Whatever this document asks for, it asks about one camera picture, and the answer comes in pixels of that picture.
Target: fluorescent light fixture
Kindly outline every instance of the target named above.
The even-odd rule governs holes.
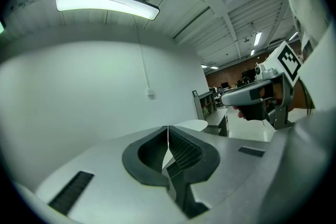
[[[159,8],[140,0],[56,0],[57,10],[63,12],[73,9],[106,9],[125,12],[154,20]]]
[[[295,38],[297,34],[298,34],[298,32],[295,32],[294,35],[292,35],[292,37],[290,39],[288,39],[288,41],[291,41],[293,38]]]
[[[254,46],[258,45],[261,38],[261,32],[256,34],[256,39],[254,40]]]
[[[2,25],[2,23],[0,22],[0,34],[4,31],[4,27]]]

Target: floor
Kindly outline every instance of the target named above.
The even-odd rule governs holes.
[[[227,117],[230,138],[248,139],[256,141],[271,141],[275,132],[268,121],[247,121],[238,118],[237,110],[228,108]],[[288,113],[288,120],[296,122],[307,115],[306,109],[294,109]]]

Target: white wall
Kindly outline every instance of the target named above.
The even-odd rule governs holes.
[[[208,89],[196,53],[150,32],[140,41],[154,99],[130,28],[58,27],[1,52],[1,148],[16,181],[34,191],[93,144],[197,118],[192,90]]]

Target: computer monitor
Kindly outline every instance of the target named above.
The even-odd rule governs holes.
[[[222,83],[222,88],[225,89],[225,88],[229,88],[229,83],[228,82],[224,82]]]

